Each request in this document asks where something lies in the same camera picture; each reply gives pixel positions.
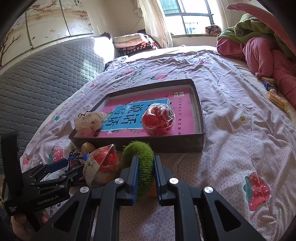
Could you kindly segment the person's left hand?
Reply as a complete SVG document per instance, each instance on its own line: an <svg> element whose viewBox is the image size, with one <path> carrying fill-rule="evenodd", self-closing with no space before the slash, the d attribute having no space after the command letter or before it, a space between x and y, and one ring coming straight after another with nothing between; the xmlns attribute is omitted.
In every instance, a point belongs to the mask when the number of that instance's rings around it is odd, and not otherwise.
<svg viewBox="0 0 296 241"><path fill-rule="evenodd" d="M32 221L36 221L38 225L44 225L50 219L46 210L35 212L30 217L32 218ZM12 216L11 226L14 234L20 240L31 240L36 233L33 229L33 225L24 214Z"/></svg>

